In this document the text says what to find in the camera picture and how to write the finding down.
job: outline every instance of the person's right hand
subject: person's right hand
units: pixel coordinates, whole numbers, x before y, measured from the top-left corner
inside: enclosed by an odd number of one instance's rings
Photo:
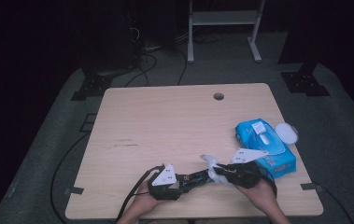
[[[255,187],[250,189],[237,185],[235,187],[246,195],[255,207],[263,211],[274,224],[290,224],[276,201],[272,187],[265,180],[261,179]]]

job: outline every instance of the table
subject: table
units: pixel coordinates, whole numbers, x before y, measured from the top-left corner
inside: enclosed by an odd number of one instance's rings
[[[248,44],[255,62],[260,63],[262,61],[262,57],[256,47],[255,40],[262,19],[264,2],[265,0],[261,0],[258,10],[193,11],[192,0],[190,0],[188,62],[194,62],[193,26],[252,24],[254,25],[252,29],[252,36],[248,37]]]
[[[284,121],[262,83],[107,90],[75,183],[84,190],[71,194],[66,216],[115,218],[141,175],[162,163],[173,163],[178,174],[206,169],[202,154],[230,163],[240,147],[234,127],[257,118],[272,126]],[[276,180],[279,204],[287,216],[320,215],[317,193],[301,188],[311,181],[299,152],[295,145],[290,150],[297,172]],[[264,214],[235,188],[209,183],[143,218],[259,216]]]

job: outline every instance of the blue wipes package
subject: blue wipes package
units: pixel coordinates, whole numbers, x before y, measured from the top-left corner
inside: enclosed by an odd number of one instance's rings
[[[296,157],[263,119],[239,123],[235,127],[235,136],[246,148],[267,151],[268,155],[256,162],[266,168],[273,178],[296,171]]]

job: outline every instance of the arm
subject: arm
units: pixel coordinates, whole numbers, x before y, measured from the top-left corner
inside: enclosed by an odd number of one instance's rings
[[[255,207],[263,211],[274,224],[290,224],[290,221],[279,207],[272,188],[265,180],[261,179],[251,189],[245,189],[241,186],[235,187],[246,195]]]
[[[133,224],[140,216],[151,212],[158,204],[166,201],[157,201],[149,194],[148,181],[141,184],[136,192],[133,203],[124,212],[118,224]]]

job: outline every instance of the white metal frame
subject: white metal frame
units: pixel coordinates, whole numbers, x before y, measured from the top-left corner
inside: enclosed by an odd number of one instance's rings
[[[188,62],[194,62],[193,26],[194,25],[234,25],[253,24],[252,36],[248,37],[249,47],[255,62],[260,63],[262,57],[256,47],[255,40],[258,34],[259,24],[263,14],[264,2],[261,0],[258,10],[244,11],[193,11],[193,0],[189,2],[189,42]]]

